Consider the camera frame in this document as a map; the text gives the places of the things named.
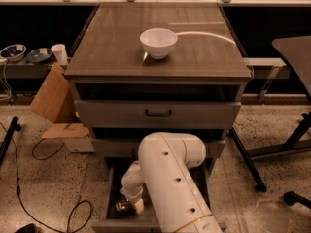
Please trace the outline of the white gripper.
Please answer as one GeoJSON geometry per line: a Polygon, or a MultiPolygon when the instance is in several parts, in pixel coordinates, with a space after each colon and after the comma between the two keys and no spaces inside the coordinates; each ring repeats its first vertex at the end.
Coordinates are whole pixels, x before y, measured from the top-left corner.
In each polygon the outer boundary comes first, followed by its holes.
{"type": "Polygon", "coordinates": [[[123,187],[120,193],[130,202],[135,203],[135,211],[137,215],[141,215],[144,212],[144,201],[142,198],[143,187],[127,189],[123,187]]]}

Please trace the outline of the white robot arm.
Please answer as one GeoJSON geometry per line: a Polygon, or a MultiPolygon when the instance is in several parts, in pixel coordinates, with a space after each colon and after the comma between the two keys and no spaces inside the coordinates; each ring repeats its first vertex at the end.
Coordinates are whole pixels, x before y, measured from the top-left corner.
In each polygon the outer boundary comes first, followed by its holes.
{"type": "Polygon", "coordinates": [[[196,136],[156,132],[146,136],[121,179],[121,194],[137,205],[147,190],[162,233],[222,233],[189,169],[205,160],[196,136]]]}

